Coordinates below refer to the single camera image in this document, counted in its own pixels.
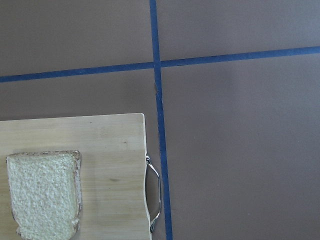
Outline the white bread slice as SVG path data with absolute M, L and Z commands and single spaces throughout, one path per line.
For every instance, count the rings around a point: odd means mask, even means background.
M 14 153 L 6 157 L 10 205 L 23 240 L 70 240 L 80 228 L 81 153 Z

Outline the wooden cutting board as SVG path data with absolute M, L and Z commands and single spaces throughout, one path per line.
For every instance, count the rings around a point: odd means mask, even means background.
M 76 240 L 149 240 L 146 127 L 142 113 L 7 120 L 0 123 L 0 237 L 18 240 L 6 157 L 81 153 L 82 210 Z

